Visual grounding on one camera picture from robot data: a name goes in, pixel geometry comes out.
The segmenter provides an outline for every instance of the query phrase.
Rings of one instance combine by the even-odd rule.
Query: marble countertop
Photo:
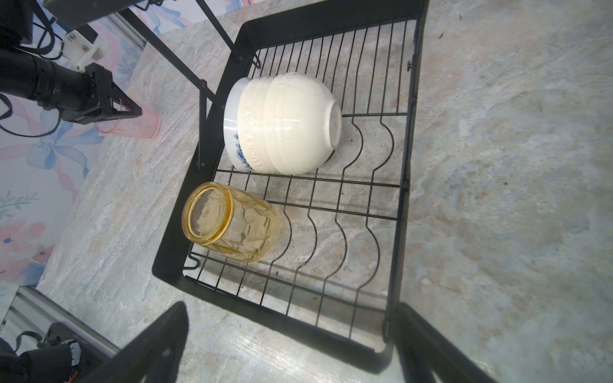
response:
[[[308,2],[219,21],[234,38]],[[501,382],[613,379],[612,17],[606,0],[430,3],[401,300]],[[216,89],[229,49],[210,23],[162,40]],[[185,301],[182,382],[400,381],[397,355],[373,376],[151,274],[198,92],[147,46],[128,94],[161,130],[104,140],[38,289],[119,347]]]

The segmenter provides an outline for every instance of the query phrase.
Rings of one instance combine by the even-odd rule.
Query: blue floral pattern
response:
[[[56,113],[43,110],[40,113],[40,123],[47,131],[50,131],[57,116]],[[90,130],[76,137],[64,137],[72,129],[73,123],[62,123],[53,134],[40,138],[40,143],[32,145],[28,151],[28,164],[39,169],[53,169],[56,162],[56,152],[66,158],[72,159],[83,166],[83,177],[87,176],[87,157],[78,149],[68,145],[85,144],[94,145],[102,142],[103,137],[98,135],[98,130],[93,126]]]
[[[238,134],[235,134],[234,138],[238,140]],[[249,164],[247,163],[247,160],[245,159],[245,155],[243,154],[243,150],[240,148],[240,144],[239,143],[236,144],[236,147],[237,147],[236,156],[240,158],[240,161],[243,163],[243,165],[247,166],[249,170],[253,170],[251,166],[249,166]]]
[[[141,7],[145,7],[146,4],[147,4],[146,1],[141,1],[139,3]],[[147,13],[147,16],[149,16],[149,18],[153,21],[153,33],[155,33],[158,36],[161,34],[159,31],[159,27],[160,25],[162,25],[162,22],[160,21],[158,15],[165,18],[166,20],[171,21],[172,23],[177,25],[179,28],[185,27],[185,24],[183,24],[179,20],[179,18],[181,17],[181,12],[177,10],[168,9],[164,6],[150,5],[149,8],[147,8],[146,13]]]
[[[25,279],[23,281],[24,285],[33,285],[37,284],[40,281],[40,277],[42,276],[42,272],[45,271],[46,264],[40,264],[38,262],[30,262],[30,264],[21,271],[20,274],[25,275]]]
[[[134,69],[136,69],[137,61],[127,60],[128,54],[125,54],[121,57],[121,62],[117,64],[117,68],[115,69],[118,73],[126,75],[126,83],[130,82],[130,78],[132,78],[132,74],[134,73]]]

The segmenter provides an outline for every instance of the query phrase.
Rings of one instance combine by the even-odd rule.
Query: black metal dish rack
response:
[[[372,373],[378,373],[389,365],[396,344],[407,378],[433,381],[432,374],[427,372],[433,369],[445,381],[490,381],[417,313],[399,302],[409,202],[409,165],[428,1],[328,0],[248,21],[241,27],[234,43],[204,0],[196,1],[232,51],[214,94],[207,83],[196,77],[133,13],[129,10],[120,12],[200,89],[200,142],[162,238],[153,274],[182,291]],[[335,153],[328,161],[332,164],[328,168],[324,169],[327,163],[302,176],[238,172],[224,166],[223,162],[227,161],[222,159],[223,109],[231,87],[242,77],[290,71],[319,78],[341,100],[343,129],[350,131],[348,134],[352,134],[355,140],[349,144],[347,136],[337,152],[347,145],[354,150],[353,154],[343,157]],[[207,98],[213,102],[208,116]],[[374,130],[368,130],[364,124],[374,126]],[[383,137],[387,146],[380,150],[383,156],[364,173],[367,164],[360,159],[366,152],[374,153],[369,147],[372,142],[368,141],[373,135]],[[389,164],[397,165],[397,172],[385,170]],[[360,167],[362,173],[353,172]],[[280,218],[284,216],[287,219],[288,230],[280,239],[281,247],[276,254],[270,254],[258,264],[241,264],[193,248],[181,230],[181,212],[188,195],[198,185],[212,180],[247,189],[279,206]],[[320,188],[325,189],[327,195],[333,189],[334,198],[314,199]],[[378,202],[382,199],[387,207]],[[388,201],[394,203],[391,211]],[[296,217],[300,212],[306,213],[304,225],[290,217],[292,214]],[[317,214],[327,214],[333,229],[328,229],[324,218],[323,221],[314,220]],[[347,267],[347,259],[354,256],[351,247],[356,240],[348,241],[349,228],[343,222],[345,217],[350,218],[350,224],[360,226],[364,234],[369,235],[369,248],[373,260],[376,259],[373,261],[375,266],[371,266],[366,275],[358,275],[348,285],[335,281],[339,272],[343,272],[341,269]],[[377,222],[383,222],[393,240],[385,241],[373,232],[373,225],[376,226]],[[308,235],[312,237],[312,250],[287,256],[295,248],[294,245],[290,248],[290,245],[310,228],[312,231]],[[326,248],[322,245],[326,239],[335,245]],[[318,247],[317,255],[321,254],[322,248],[324,252],[336,249],[334,255],[324,255],[338,264],[325,273],[319,269],[319,275],[305,271],[310,262],[315,262]],[[295,258],[300,262],[280,266],[284,260]],[[297,282],[299,275],[301,278],[307,275],[318,283],[314,286],[313,283]],[[379,279],[384,276],[387,288],[377,294],[367,292],[377,275]],[[329,315],[335,321],[334,325],[326,326],[322,319],[326,315],[322,311],[328,304],[336,307]],[[306,319],[306,314],[292,312],[292,305],[299,305],[302,314],[312,313],[314,317]],[[358,313],[365,313],[365,325],[358,324]],[[373,323],[376,323],[375,328],[378,327],[375,331],[372,331]],[[360,328],[368,328],[371,335],[377,333],[381,344],[378,350],[368,341],[356,340]]]

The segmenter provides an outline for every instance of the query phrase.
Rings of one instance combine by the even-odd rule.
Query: black cylinder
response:
[[[0,0],[0,46],[32,44],[32,9],[22,0]]]
[[[19,359],[29,383],[63,383],[70,379],[72,352],[69,344],[26,351]]]
[[[78,112],[88,95],[87,77],[53,61],[13,48],[0,49],[0,92],[42,107]]]

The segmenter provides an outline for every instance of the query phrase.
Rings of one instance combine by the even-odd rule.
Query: white ceramic bowl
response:
[[[258,173],[278,173],[270,161],[263,130],[264,102],[272,77],[255,78],[245,88],[238,103],[238,139],[245,159]]]
[[[250,172],[252,170],[243,155],[237,129],[238,103],[250,82],[251,80],[248,78],[241,78],[234,84],[228,94],[224,109],[224,143],[226,144],[226,153],[230,157],[232,165],[241,172]]]
[[[275,77],[266,94],[264,121],[268,156],[282,174],[318,168],[340,141],[338,102],[321,81],[303,74]]]

